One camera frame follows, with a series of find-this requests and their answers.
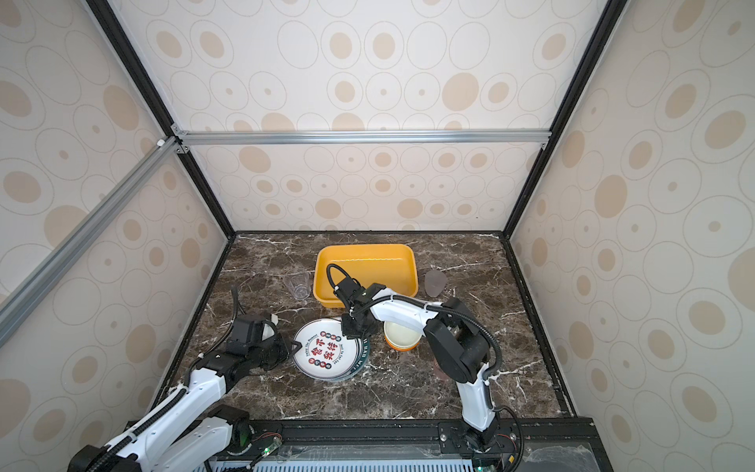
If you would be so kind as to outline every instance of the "aluminum frame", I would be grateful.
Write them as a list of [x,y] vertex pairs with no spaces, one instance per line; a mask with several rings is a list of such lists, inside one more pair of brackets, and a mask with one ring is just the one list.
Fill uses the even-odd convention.
[[566,94],[561,102],[559,110],[556,112],[556,117],[553,118],[553,124],[550,126],[551,139],[543,149],[539,152],[538,157],[535,158],[535,162],[532,165],[532,169],[527,176],[522,191],[519,192],[519,196],[514,203],[511,216],[509,216],[506,226],[504,227],[504,237],[510,239],[522,219],[524,211],[527,209],[527,204],[535,193],[535,189],[540,183],[540,179],[545,172],[545,168],[548,166],[551,156],[556,151],[561,141],[561,136],[566,130],[566,126],[569,124],[569,120],[572,119],[574,111],[579,104],[584,90],[587,88],[587,84],[590,82],[590,78],[593,76],[603,51],[606,49],[606,45],[611,40],[611,36],[616,29],[621,15],[627,11],[627,4],[630,0],[608,0],[603,13],[598,19],[598,24],[595,25],[590,41],[587,43],[587,48],[582,55],[582,60],[577,66],[572,82],[569,84],[569,88],[566,89]]
[[190,146],[233,144],[547,143],[548,129],[393,131],[177,131]]
[[[146,69],[144,69],[139,54],[128,40],[126,31],[123,30],[110,3],[107,0],[82,1],[85,1],[89,6],[92,16],[99,23],[102,33],[112,45],[112,49],[118,55],[126,73],[131,77],[134,86],[142,95],[144,102],[149,107],[149,111],[152,112],[162,132],[168,136],[174,136],[173,118],[160,98],[160,93],[155,88],[152,79],[149,77]],[[226,215],[220,202],[218,202],[217,197],[212,192],[205,175],[196,163],[196,159],[193,158],[189,150],[179,153],[178,158],[183,168],[186,169],[187,174],[189,174],[194,186],[199,191],[199,195],[205,200],[207,208],[209,208],[223,234],[229,239],[233,236],[233,225],[230,223],[228,215]]]
[[152,151],[107,194],[97,207],[39,264],[11,293],[0,308],[0,347],[45,299],[68,269],[91,247],[102,232],[116,219],[165,159],[178,151],[175,137],[164,138]]

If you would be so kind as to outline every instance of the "yellow tray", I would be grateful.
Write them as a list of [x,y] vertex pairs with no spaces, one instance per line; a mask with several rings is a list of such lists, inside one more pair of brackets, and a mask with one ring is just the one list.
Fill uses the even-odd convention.
[[[349,275],[367,288],[380,283],[396,293],[414,297],[419,289],[414,251],[406,244],[348,244],[323,248],[317,255],[313,293],[325,308],[343,308],[344,304],[333,295],[325,268],[333,263],[343,267]],[[331,271],[338,284],[343,275]]]

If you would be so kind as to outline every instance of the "ventilation grille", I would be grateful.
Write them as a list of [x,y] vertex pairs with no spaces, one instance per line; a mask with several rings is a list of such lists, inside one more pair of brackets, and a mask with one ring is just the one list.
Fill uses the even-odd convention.
[[[242,461],[215,463],[213,472],[222,472],[248,464]],[[197,467],[192,472],[205,472],[205,467]],[[468,459],[412,459],[401,461],[289,461],[279,464],[275,461],[261,462],[254,466],[254,472],[473,472],[472,461]]]

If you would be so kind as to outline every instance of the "small bowl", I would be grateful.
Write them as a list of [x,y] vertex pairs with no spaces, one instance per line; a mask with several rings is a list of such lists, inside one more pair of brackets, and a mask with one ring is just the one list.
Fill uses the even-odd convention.
[[422,333],[390,321],[383,323],[383,333],[388,345],[399,351],[414,349],[422,339]]

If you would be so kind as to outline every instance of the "polka dot wallpaper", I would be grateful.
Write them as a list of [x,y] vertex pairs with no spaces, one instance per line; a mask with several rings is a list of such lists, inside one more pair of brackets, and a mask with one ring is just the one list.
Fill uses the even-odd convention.
[[549,128],[606,0],[111,2],[182,129]]
[[225,237],[166,160],[0,350],[0,470],[65,470],[141,418]]
[[540,144],[194,148],[237,230],[500,230]]
[[640,0],[513,237],[615,470],[751,470],[755,3]]
[[81,4],[0,2],[0,304],[161,135]]

